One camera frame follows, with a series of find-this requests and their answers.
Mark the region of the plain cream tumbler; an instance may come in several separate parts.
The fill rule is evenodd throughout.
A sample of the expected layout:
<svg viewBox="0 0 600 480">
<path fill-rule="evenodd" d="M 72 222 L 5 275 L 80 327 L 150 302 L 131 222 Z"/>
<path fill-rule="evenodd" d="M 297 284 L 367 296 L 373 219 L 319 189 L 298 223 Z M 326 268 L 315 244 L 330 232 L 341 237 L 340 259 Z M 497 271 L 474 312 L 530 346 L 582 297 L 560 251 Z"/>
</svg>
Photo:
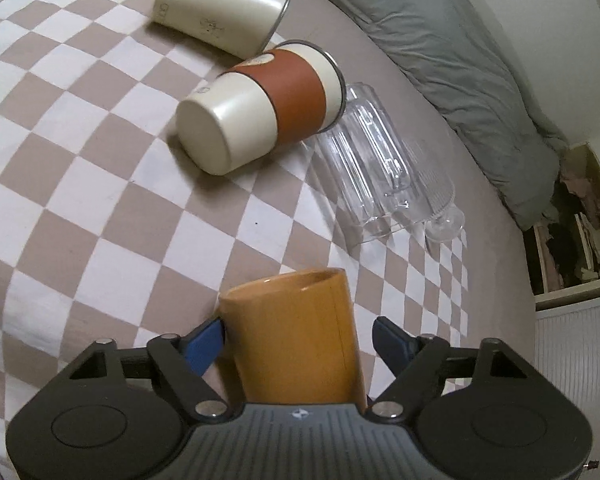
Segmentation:
<svg viewBox="0 0 600 480">
<path fill-rule="evenodd" d="M 242 60 L 262 52 L 291 0 L 155 0 L 152 19 Z"/>
</svg>

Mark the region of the white radiator panel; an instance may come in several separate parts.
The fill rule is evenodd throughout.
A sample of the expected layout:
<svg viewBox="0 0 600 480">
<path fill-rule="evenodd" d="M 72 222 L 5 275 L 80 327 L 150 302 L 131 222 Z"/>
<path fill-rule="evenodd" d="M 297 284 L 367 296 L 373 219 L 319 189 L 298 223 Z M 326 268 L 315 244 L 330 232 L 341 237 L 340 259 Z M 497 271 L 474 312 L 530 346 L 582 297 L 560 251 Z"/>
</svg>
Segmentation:
<svg viewBox="0 0 600 480">
<path fill-rule="evenodd" d="M 600 297 L 539 311 L 534 362 L 590 422 L 598 467 L 582 477 L 600 479 Z"/>
</svg>

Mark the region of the grey duvet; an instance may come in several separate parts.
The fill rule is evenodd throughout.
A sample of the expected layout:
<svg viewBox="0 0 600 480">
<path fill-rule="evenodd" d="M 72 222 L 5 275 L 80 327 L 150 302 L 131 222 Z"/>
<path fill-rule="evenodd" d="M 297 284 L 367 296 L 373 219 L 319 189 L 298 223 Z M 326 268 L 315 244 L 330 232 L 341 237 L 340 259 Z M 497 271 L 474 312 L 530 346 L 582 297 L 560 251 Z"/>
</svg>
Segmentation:
<svg viewBox="0 0 600 480">
<path fill-rule="evenodd" d="M 469 0 L 329 0 L 436 108 L 522 230 L 550 206 L 564 136 L 535 122 Z"/>
</svg>

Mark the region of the beige white checkered blanket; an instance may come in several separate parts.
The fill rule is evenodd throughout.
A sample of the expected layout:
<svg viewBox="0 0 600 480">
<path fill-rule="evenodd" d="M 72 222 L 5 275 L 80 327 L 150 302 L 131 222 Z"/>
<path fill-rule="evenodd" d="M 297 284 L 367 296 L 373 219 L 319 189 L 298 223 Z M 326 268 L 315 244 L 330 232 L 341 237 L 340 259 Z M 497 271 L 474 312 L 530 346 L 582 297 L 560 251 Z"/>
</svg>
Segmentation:
<svg viewBox="0 0 600 480">
<path fill-rule="evenodd" d="M 153 3 L 0 0 L 0 462 L 12 416 L 94 339 L 189 330 L 262 276 L 346 271 L 370 393 L 389 379 L 379 315 L 467 335 L 466 240 L 353 246 L 312 142 L 224 178 L 198 170 L 172 118 L 228 59 L 151 27 Z"/>
</svg>

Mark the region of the wooden side shelf right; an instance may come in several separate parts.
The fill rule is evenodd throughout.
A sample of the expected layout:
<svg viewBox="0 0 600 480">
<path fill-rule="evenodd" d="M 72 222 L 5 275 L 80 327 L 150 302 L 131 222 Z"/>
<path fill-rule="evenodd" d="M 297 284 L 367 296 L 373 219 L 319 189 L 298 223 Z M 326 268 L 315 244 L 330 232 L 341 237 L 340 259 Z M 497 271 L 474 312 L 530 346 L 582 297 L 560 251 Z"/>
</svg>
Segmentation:
<svg viewBox="0 0 600 480">
<path fill-rule="evenodd" d="M 565 154 L 550 208 L 524 232 L 535 309 L 600 298 L 600 142 Z"/>
</svg>

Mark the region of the orange ceramic cup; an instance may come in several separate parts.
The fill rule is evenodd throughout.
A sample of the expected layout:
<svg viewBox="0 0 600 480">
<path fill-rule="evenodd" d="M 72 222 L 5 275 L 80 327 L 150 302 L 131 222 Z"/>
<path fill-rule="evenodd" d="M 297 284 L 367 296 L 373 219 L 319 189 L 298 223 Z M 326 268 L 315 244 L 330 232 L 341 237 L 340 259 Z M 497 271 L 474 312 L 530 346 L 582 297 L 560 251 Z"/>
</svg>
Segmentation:
<svg viewBox="0 0 600 480">
<path fill-rule="evenodd" d="M 219 314 L 246 400 L 366 405 L 347 274 L 262 278 L 223 292 Z"/>
</svg>

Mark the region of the clear stemmed glass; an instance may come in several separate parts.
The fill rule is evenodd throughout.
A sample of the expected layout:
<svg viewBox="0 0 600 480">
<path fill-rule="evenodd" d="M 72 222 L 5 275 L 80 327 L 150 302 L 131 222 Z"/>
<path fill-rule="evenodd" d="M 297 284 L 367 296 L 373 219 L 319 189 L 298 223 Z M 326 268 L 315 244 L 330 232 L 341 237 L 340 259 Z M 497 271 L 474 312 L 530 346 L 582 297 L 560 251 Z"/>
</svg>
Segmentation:
<svg viewBox="0 0 600 480">
<path fill-rule="evenodd" d="M 432 242 L 454 240 L 464 228 L 465 215 L 455 205 L 453 181 L 437 155 L 425 144 L 408 140 L 405 149 L 415 189 L 407 218 L 422 224 L 425 236 Z"/>
</svg>

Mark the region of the cream cup with brown sleeve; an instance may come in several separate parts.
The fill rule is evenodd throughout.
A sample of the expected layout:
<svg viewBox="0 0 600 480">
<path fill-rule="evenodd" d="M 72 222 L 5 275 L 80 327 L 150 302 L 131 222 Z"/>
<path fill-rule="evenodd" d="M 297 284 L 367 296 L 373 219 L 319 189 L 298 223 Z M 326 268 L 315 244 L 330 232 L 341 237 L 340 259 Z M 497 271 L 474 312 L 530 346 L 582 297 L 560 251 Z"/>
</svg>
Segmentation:
<svg viewBox="0 0 600 480">
<path fill-rule="evenodd" d="M 224 176 L 283 144 L 338 122 L 347 89 L 335 59 L 306 40 L 287 40 L 241 62 L 178 104 L 176 132 L 207 174 Z"/>
</svg>

